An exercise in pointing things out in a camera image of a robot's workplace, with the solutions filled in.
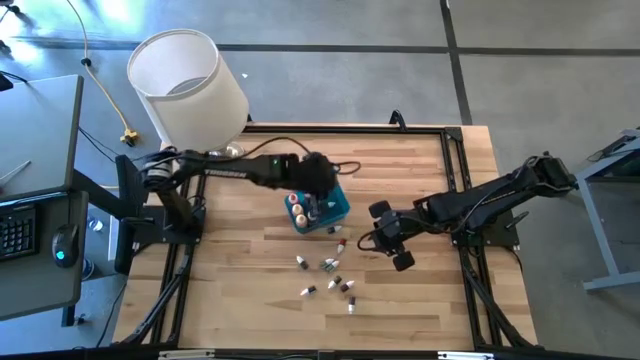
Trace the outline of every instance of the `yellow cable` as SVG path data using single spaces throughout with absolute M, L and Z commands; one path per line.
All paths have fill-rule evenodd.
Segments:
M 80 14 L 78 13 L 78 10 L 76 10 L 75 6 L 73 6 L 71 1 L 67 0 L 67 3 L 69 4 L 69 6 L 71 6 L 71 9 L 73 10 L 73 12 L 76 13 L 76 17 L 78 17 L 78 21 L 80 21 L 80 26 L 82 27 L 82 36 L 84 38 L 84 58 L 88 59 L 89 58 L 89 42 L 87 40 L 87 31 L 86 31 L 86 29 L 84 27 L 84 22 L 82 21 L 82 18 L 80 17 Z M 122 114 L 122 111 L 120 111 L 120 108 L 118 108 L 116 103 L 113 101 L 113 99 L 111 98 L 111 95 L 109 95 L 109 93 L 104 88 L 104 86 L 102 86 L 100 81 L 98 81 L 98 79 L 95 77 L 95 75 L 93 74 L 93 72 L 89 68 L 89 65 L 85 64 L 84 67 L 87 70 L 87 73 L 89 74 L 89 76 L 91 76 L 93 81 L 95 81 L 96 85 L 98 85 L 100 90 L 102 90 L 104 95 L 107 97 L 107 100 L 109 100 L 109 102 L 111 103 L 111 106 L 113 106 L 113 109 L 118 113 L 118 116 L 120 116 L 120 120 L 122 120 L 122 124 L 124 124 L 125 131 L 132 131 L 131 128 L 129 127 L 129 124 L 127 124 L 127 120 L 125 120 L 124 115 Z

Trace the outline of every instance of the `wooden table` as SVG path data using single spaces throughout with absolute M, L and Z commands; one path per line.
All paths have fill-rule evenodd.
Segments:
M 463 127 L 473 184 L 498 176 L 487 127 Z M 273 134 L 243 134 L 253 148 Z M 339 181 L 351 203 L 344 228 L 328 235 L 295 232 L 285 212 L 287 191 L 248 181 L 209 178 L 207 222 L 196 249 L 180 347 L 264 349 L 468 350 L 469 319 L 458 253 L 447 235 L 422 234 L 406 242 L 416 265 L 396 272 L 390 258 L 356 248 L 372 229 L 368 207 L 386 199 L 408 209 L 412 200 L 446 191 L 439 139 L 433 135 L 293 135 L 333 162 L 357 160 L 362 169 Z M 264 152 L 301 150 L 281 141 Z M 333 257 L 340 238 L 347 248 L 335 274 L 355 280 L 347 294 L 328 291 L 333 275 L 317 263 Z M 134 259 L 114 341 L 131 333 L 158 296 L 167 246 L 152 245 Z M 311 265 L 303 272 L 295 257 Z M 535 342 L 518 263 L 501 248 L 487 248 L 494 296 L 523 336 Z M 312 297 L 300 291 L 316 285 Z M 348 295 L 357 299 L 348 315 Z M 486 312 L 479 308 L 489 338 Z M 165 319 L 170 328 L 172 307 Z

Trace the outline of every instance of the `concrete floor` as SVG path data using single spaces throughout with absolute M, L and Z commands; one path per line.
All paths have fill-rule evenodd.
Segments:
M 17 1 L 28 18 L 7 14 L 0 38 L 12 48 L 0 69 L 29 79 L 79 73 L 81 32 L 63 1 Z M 490 48 L 638 49 L 634 0 L 449 0 L 458 46 Z M 82 126 L 121 153 L 139 156 L 159 140 L 126 78 L 129 47 L 158 31 L 188 27 L 218 43 L 446 46 L 438 0 L 75 0 L 92 45 L 91 58 L 144 141 L 117 138 L 116 114 L 88 77 Z M 256 121 L 384 123 L 399 108 L 411 124 L 461 124 L 449 55 L 225 52 Z M 488 125 L 502 172 L 550 150 L 572 171 L 623 128 L 638 126 L 637 57 L 461 56 L 474 124 Z M 76 167 L 114 184 L 108 160 L 80 138 Z M 554 350 L 638 357 L 640 285 L 586 294 L 582 281 L 605 275 L 578 194 L 534 199 L 520 225 L 524 276 L 540 344 Z M 88 253 L 104 261 L 105 236 Z M 640 248 L 612 244 L 621 269 L 640 267 Z M 79 312 L 90 323 L 58 327 L 60 311 L 0 322 L 0 353 L 95 346 L 123 279 L 86 282 Z M 41 336 L 21 335 L 28 326 Z

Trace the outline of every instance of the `black mouse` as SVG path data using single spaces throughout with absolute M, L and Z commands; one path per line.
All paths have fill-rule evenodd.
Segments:
M 51 243 L 53 261 L 62 268 L 73 266 L 78 260 L 78 225 L 62 225 Z

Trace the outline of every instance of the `blue container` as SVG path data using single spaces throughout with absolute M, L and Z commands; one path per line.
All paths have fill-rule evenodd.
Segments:
M 307 216 L 310 210 L 310 205 L 308 203 L 309 199 L 305 198 L 305 193 L 302 191 L 296 191 L 295 194 L 298 195 L 299 204 L 302 205 L 302 208 L 304 209 L 304 215 Z M 335 203 L 335 205 L 329 207 L 328 204 L 330 202 Z M 308 226 L 305 228 L 301 228 L 296 225 L 296 217 L 291 213 L 291 207 L 293 206 L 293 204 L 289 202 L 288 195 L 284 197 L 284 205 L 287 209 L 287 213 L 289 214 L 289 219 L 291 219 L 293 227 L 300 234 L 306 234 L 310 231 L 322 227 L 329 227 L 337 221 L 344 219 L 344 217 L 347 216 L 349 210 L 351 209 L 347 198 L 344 196 L 344 192 L 342 192 L 340 184 L 337 184 L 336 187 L 331 190 L 329 196 L 327 196 L 326 199 L 318 201 L 318 218 L 315 221 L 309 220 Z

